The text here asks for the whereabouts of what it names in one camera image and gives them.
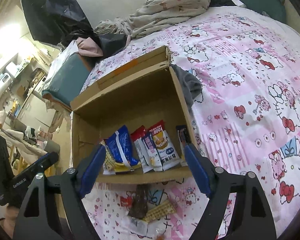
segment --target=person's hand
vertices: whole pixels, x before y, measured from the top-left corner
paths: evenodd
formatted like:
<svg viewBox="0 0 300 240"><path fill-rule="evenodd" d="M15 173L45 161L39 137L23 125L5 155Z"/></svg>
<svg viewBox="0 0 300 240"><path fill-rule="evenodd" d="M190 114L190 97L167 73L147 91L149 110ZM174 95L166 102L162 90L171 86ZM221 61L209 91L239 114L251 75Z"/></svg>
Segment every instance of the person's hand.
<svg viewBox="0 0 300 240"><path fill-rule="evenodd" d="M3 230L12 238L13 230L16 225L16 219L19 213L19 209L14 206L7 206L5 219L0 222Z"/></svg>

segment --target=rice cooker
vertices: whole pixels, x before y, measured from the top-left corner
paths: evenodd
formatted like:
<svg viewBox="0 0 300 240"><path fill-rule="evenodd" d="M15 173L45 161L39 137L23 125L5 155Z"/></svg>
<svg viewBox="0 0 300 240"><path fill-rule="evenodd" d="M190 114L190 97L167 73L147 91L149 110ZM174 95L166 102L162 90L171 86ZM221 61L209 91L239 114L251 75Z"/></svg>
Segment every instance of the rice cooker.
<svg viewBox="0 0 300 240"><path fill-rule="evenodd" d="M11 84L12 78L8 73L4 73L0 78L0 97Z"/></svg>

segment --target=blue snack bag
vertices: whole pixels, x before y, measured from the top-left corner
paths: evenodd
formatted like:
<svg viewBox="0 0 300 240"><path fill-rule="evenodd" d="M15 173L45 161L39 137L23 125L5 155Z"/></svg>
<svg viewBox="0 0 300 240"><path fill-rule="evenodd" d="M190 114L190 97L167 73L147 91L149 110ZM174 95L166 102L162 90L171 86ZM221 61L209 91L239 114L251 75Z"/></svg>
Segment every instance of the blue snack bag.
<svg viewBox="0 0 300 240"><path fill-rule="evenodd" d="M106 144L116 162L123 163L126 167L131 167L139 163L139 161L132 157L132 143L128 128L125 125L115 131L106 140Z"/></svg>

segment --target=pink cloth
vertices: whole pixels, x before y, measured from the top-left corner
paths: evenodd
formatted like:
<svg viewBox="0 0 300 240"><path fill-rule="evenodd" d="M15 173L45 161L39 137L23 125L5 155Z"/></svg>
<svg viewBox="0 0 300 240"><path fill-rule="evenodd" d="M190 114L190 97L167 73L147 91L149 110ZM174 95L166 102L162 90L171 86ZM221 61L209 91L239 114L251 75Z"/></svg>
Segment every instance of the pink cloth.
<svg viewBox="0 0 300 240"><path fill-rule="evenodd" d="M201 153L230 173L256 173L280 236L300 208L300 36L245 8L209 8L187 22L131 41L124 51L98 63L82 90L162 45L170 47L172 63L203 85L192 107ZM194 179L151 188L153 199L169 197L177 208L152 226L163 228L166 239L189 239L208 202ZM134 190L98 184L83 200L102 239L151 237L131 234L120 224ZM218 237L226 234L234 200L232 194Z"/></svg>
<svg viewBox="0 0 300 240"><path fill-rule="evenodd" d="M101 48L90 37L87 39L79 37L77 38L76 43L79 49L79 54L81 56L87 56L87 57L103 56L103 52Z"/></svg>

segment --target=kitchen counter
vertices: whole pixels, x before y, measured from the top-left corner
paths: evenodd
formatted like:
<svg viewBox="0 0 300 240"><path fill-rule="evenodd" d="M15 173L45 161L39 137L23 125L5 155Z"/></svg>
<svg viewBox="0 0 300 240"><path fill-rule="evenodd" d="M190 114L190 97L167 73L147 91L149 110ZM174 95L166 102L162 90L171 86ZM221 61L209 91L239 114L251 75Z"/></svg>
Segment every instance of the kitchen counter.
<svg viewBox="0 0 300 240"><path fill-rule="evenodd" d="M26 100L20 110L18 110L19 112L16 115L14 124L20 121L36 130L41 127L41 130L48 132L56 111L54 109L47 110L45 102L34 93L36 87L44 77L42 76L37 84L29 90Z"/></svg>
<svg viewBox="0 0 300 240"><path fill-rule="evenodd" d="M22 111L22 109L24 108L24 106L27 104L27 101L29 99L29 97L31 96L31 94L33 93L33 91L35 90L35 88L37 87L37 85L40 83L40 81L44 78L45 76L43 76L39 82L34 86L32 87L29 92L28 92L28 96L26 97L26 100L23 102L22 106L20 107L20 110L19 110L19 113L16 115L16 119L18 119L18 117L20 116L20 113Z"/></svg>

